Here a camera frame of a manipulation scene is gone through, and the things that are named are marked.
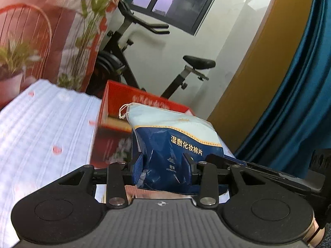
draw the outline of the blue curtain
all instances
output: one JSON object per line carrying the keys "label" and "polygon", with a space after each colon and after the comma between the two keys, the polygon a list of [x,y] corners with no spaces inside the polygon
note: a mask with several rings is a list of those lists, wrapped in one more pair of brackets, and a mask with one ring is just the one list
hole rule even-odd
{"label": "blue curtain", "polygon": [[236,157],[303,178],[312,152],[331,148],[330,68],[331,0],[313,0],[289,70]]}

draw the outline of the exercise bike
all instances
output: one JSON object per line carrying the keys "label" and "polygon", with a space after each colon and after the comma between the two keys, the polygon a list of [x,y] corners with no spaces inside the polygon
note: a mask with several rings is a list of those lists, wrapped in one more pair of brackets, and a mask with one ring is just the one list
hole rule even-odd
{"label": "exercise bike", "polygon": [[[133,41],[128,39],[126,45],[122,49],[119,46],[119,40],[132,23],[139,24],[154,34],[170,34],[170,31],[167,30],[169,28],[168,24],[149,24],[134,16],[129,5],[124,0],[120,0],[118,8],[124,16],[124,22],[117,31],[114,33],[110,31],[107,34],[110,36],[110,40],[106,44],[105,48],[99,51],[97,55],[94,71],[86,90],[87,94],[95,95],[99,98],[102,97],[107,80],[121,82],[121,76],[125,79],[127,85],[134,88],[140,88],[124,56],[125,49],[132,45]],[[201,81],[208,81],[209,78],[200,71],[211,69],[216,66],[216,62],[210,59],[203,59],[188,55],[183,56],[183,59],[188,63],[188,65],[185,65],[184,70],[177,75],[173,82],[162,93],[161,97],[169,99],[179,87],[185,89],[188,86],[188,84],[185,83],[185,79],[190,73],[197,75],[198,79]]]}

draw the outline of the logo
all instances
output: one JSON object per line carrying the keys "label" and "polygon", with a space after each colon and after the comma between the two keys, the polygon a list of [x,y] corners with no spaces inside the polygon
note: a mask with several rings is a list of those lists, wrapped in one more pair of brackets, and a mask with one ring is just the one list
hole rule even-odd
{"label": "logo", "polygon": [[175,161],[172,158],[168,158],[168,161],[171,162],[172,164],[175,164]]}
{"label": "logo", "polygon": [[159,202],[157,203],[157,205],[163,207],[163,206],[167,205],[167,203],[165,203],[164,201],[159,201]]}

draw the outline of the bike seat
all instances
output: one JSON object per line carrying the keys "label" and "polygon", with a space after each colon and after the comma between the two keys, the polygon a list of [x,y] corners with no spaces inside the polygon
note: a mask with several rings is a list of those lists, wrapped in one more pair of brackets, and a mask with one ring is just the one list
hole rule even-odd
{"label": "bike seat", "polygon": [[183,60],[185,60],[188,64],[190,64],[194,69],[197,70],[210,69],[216,66],[216,62],[211,59],[203,59],[194,56],[184,56]]}

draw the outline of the bike handlebar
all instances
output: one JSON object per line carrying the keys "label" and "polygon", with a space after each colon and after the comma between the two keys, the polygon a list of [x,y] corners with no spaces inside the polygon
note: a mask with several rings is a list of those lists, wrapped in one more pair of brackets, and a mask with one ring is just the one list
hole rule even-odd
{"label": "bike handlebar", "polygon": [[119,2],[119,10],[121,14],[128,20],[132,21],[133,23],[137,23],[141,26],[143,26],[145,29],[149,30],[150,32],[154,34],[170,34],[170,31],[157,31],[156,29],[168,29],[169,25],[168,24],[150,24],[142,19],[139,19],[138,17],[134,16],[133,13],[131,12],[131,9],[129,5],[124,1],[120,0]]}

